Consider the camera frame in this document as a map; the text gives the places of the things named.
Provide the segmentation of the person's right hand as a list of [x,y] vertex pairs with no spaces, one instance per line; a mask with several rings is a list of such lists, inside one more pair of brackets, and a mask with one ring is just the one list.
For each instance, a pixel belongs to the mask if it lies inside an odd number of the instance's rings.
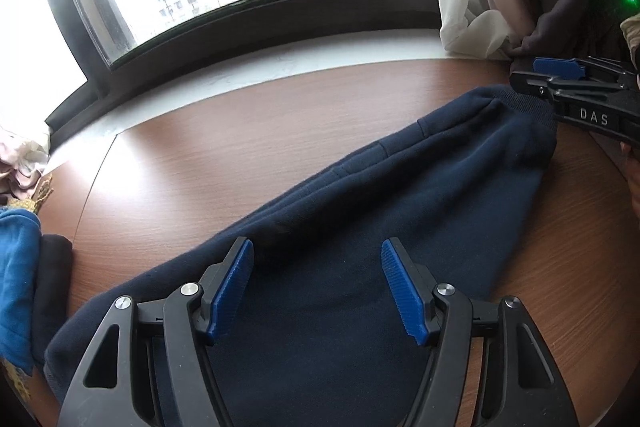
[[625,176],[634,214],[640,217],[640,161],[639,150],[627,143],[620,143],[620,151],[625,157]]

